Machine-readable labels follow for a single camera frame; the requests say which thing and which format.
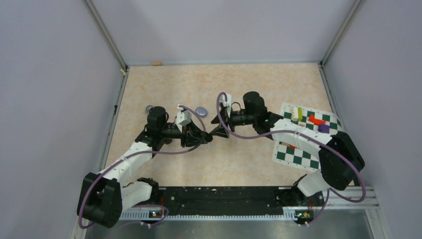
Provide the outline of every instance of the wooden table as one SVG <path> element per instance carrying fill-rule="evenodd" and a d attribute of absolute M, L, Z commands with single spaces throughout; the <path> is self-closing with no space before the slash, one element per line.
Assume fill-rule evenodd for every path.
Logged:
<path fill-rule="evenodd" d="M 177 104 L 208 110 L 207 131 L 216 125 L 218 93 L 225 91 L 242 104 L 243 94 L 257 91 L 269 111 L 279 113 L 283 102 L 331 111 L 316 63 L 131 67 L 118 113 L 107 166 L 118 159 L 144 128 L 147 105 L 162 106 L 176 115 Z M 200 127 L 198 120 L 193 119 Z M 256 135 L 252 126 L 239 126 L 240 135 Z M 133 180 L 151 177 L 162 186 L 291 185 L 307 172 L 272 162 L 274 142 L 214 137 L 210 144 L 183 155 L 156 155 L 138 169 Z M 180 141 L 162 151 L 181 151 Z"/>

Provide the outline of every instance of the red toy block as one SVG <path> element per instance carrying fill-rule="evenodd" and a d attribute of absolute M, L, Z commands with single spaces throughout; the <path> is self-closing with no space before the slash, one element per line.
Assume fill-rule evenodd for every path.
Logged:
<path fill-rule="evenodd" d="M 312 122 L 312 123 L 314 123 L 314 124 L 316 124 L 316 125 L 321 125 L 321 124 L 325 124 L 325 120 L 319 120 L 319 119 L 315 119 L 315 117 L 314 117 L 314 115 L 311 115 L 311 116 L 309 116 L 309 119 L 308 119 L 310 122 Z"/>

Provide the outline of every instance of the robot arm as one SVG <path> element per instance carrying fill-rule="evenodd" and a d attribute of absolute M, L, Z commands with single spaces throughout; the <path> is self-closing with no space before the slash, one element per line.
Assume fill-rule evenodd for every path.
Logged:
<path fill-rule="evenodd" d="M 344 190 L 356 177 L 353 170 L 334 153 L 308 138 L 312 138 L 320 144 L 333 148 L 346 157 L 358 171 L 362 170 L 365 166 L 350 136 L 344 132 L 329 135 L 294 124 L 289 119 L 267 111 L 263 98 L 257 92 L 248 92 L 243 96 L 245 109 L 239 111 L 232 111 L 230 109 L 231 96 L 228 96 L 227 99 L 225 105 L 223 103 L 220 104 L 220 115 L 232 132 L 234 132 L 236 126 L 248 124 L 251 124 L 258 134 L 289 130 L 290 132 L 276 132 L 266 137 L 276 141 L 286 142 L 319 159 L 321 170 L 306 175 L 294 185 L 306 197 L 331 187 L 337 190 Z M 218 117 L 215 117 L 212 123 L 219 123 Z M 211 134 L 222 137 L 229 136 L 229 132 L 221 124 Z"/>
<path fill-rule="evenodd" d="M 82 212 L 83 218 L 111 228 L 117 222 L 122 211 L 150 199 L 152 186 L 148 180 L 138 180 L 126 187 L 124 185 L 142 164 L 153 158 L 156 152 L 160 151 L 164 144 L 171 143 L 172 139 L 180 139 L 182 147 L 211 142 L 212 136 L 207 133 L 203 135 L 202 130 L 192 122 L 191 118 L 189 111 L 181 111 L 177 113 L 175 122 L 167 122 L 168 114 L 165 109 L 153 107 L 142 133 L 115 163 L 121 162 L 112 169 L 109 166 L 98 174 L 89 173 L 85 176 L 77 214 L 79 215 L 88 189 L 106 170 L 109 170 L 108 173 L 96 183 L 89 194 Z"/>

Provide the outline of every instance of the checkered board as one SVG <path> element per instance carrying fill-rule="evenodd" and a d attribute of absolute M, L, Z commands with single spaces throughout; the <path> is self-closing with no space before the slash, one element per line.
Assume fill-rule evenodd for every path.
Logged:
<path fill-rule="evenodd" d="M 337 116 L 331 112 L 283 103 L 281 105 L 280 115 L 282 115 L 284 118 L 291 119 L 293 107 L 302 108 L 303 118 L 300 122 L 291 120 L 292 123 L 299 124 L 306 128 L 317 131 L 318 125 L 308 121 L 309 116 L 314 115 L 316 119 L 325 120 L 325 124 L 330 126 L 329 134 L 333 135 L 338 131 L 342 131 L 341 122 L 338 120 Z M 288 144 L 278 141 L 276 141 L 274 145 L 273 162 L 281 163 L 295 168 L 305 169 L 310 172 L 316 171 L 320 168 L 318 159 L 311 156 L 309 153 L 298 148 L 290 148 Z"/>

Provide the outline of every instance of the gray wall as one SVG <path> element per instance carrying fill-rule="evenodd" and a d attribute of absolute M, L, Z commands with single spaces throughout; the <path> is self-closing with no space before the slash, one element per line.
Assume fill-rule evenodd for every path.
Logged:
<path fill-rule="evenodd" d="M 422 1 L 366 1 L 328 63 L 393 238 L 421 238 Z"/>
<path fill-rule="evenodd" d="M 94 0 L 129 65 L 319 61 L 354 0 Z"/>
<path fill-rule="evenodd" d="M 81 0 L 0 3 L 0 238 L 69 238 L 121 82 Z"/>

